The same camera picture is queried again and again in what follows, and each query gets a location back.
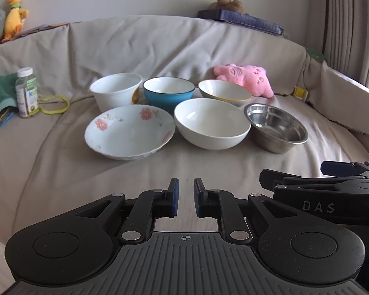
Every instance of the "pink plush toy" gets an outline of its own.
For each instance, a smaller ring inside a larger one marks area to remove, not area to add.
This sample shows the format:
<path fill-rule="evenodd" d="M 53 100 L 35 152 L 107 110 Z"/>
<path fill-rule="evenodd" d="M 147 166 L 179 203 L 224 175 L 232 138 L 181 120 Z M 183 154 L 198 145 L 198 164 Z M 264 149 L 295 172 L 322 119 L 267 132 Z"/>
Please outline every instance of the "pink plush toy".
<path fill-rule="evenodd" d="M 263 96 L 267 99 L 273 97 L 266 70 L 258 66 L 236 66 L 229 64 L 216 66 L 213 69 L 218 80 L 239 84 L 246 88 L 253 96 Z"/>

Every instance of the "white bottle cap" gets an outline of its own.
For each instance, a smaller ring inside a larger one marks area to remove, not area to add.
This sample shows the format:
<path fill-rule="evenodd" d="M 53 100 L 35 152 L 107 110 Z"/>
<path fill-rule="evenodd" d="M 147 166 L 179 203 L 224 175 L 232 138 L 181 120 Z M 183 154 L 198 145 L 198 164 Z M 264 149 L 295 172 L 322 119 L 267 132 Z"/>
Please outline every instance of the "white bottle cap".
<path fill-rule="evenodd" d="M 33 74 L 33 68 L 21 68 L 17 71 L 18 77 L 25 77 Z"/>

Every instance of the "brown plush toy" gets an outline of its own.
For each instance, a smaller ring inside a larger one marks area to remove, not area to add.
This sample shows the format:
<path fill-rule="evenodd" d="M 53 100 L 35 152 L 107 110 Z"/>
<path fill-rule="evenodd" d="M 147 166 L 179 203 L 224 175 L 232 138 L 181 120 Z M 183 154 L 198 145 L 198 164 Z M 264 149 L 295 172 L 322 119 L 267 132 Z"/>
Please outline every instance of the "brown plush toy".
<path fill-rule="evenodd" d="M 217 2 L 213 2 L 208 6 L 208 10 L 211 9 L 224 9 L 246 14 L 243 3 L 239 0 L 217 0 Z"/>

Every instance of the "vitamin bottle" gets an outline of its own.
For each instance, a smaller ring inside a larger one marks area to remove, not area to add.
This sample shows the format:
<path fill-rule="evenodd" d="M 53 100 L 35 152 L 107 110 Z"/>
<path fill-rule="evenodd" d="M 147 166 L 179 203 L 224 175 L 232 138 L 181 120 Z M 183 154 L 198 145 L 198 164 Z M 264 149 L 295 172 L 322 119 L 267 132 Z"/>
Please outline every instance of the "vitamin bottle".
<path fill-rule="evenodd" d="M 19 69 L 17 76 L 15 89 L 19 115 L 22 118 L 29 118 L 40 109 L 38 106 L 37 79 L 32 68 Z"/>

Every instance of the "curtain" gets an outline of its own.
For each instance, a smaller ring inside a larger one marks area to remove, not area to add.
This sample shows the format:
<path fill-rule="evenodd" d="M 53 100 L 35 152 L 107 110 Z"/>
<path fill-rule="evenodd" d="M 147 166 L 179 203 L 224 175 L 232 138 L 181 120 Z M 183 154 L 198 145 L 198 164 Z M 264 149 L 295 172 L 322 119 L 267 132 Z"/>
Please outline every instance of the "curtain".
<path fill-rule="evenodd" d="M 369 87 L 369 0 L 310 0 L 306 47 Z"/>

